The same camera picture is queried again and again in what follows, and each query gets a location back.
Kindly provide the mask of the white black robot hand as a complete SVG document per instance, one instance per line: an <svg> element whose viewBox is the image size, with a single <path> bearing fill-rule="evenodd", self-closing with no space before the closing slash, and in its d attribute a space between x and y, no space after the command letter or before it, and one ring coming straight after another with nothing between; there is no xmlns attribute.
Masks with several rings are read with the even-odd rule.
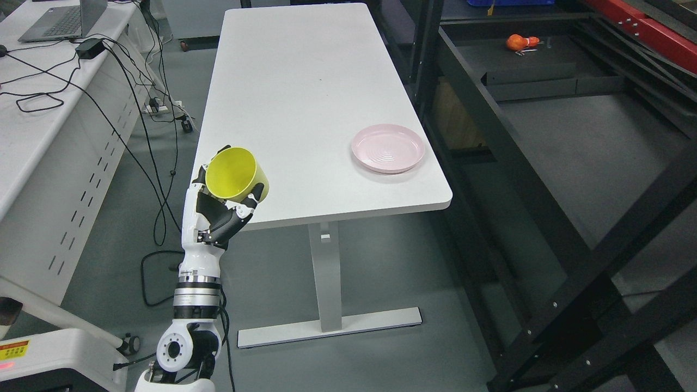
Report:
<svg viewBox="0 0 697 392"><path fill-rule="evenodd" d="M230 239L252 220L261 203L257 199L263 183L257 183L242 203L213 196L206 186L207 164L212 158L194 167L185 193L181 233L185 255L179 266L179 278L190 274L219 278L219 261Z"/></svg>

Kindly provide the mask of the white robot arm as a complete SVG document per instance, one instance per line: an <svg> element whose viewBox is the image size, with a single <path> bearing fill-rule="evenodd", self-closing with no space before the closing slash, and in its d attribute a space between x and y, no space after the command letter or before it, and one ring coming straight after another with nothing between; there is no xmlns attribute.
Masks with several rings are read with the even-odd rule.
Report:
<svg viewBox="0 0 697 392"><path fill-rule="evenodd" d="M142 372L136 391L214 391L212 373L222 347L216 327L220 279L206 275L179 278L173 319L157 343L155 361Z"/></svg>

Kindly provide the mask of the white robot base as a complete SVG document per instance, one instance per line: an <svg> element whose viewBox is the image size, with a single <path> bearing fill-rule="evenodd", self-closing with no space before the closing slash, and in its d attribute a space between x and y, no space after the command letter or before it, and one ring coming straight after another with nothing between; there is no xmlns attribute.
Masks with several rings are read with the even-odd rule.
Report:
<svg viewBox="0 0 697 392"><path fill-rule="evenodd" d="M3 391L124 391L127 356L140 341L119 338L2 278L2 296L57 330L2 341Z"/></svg>

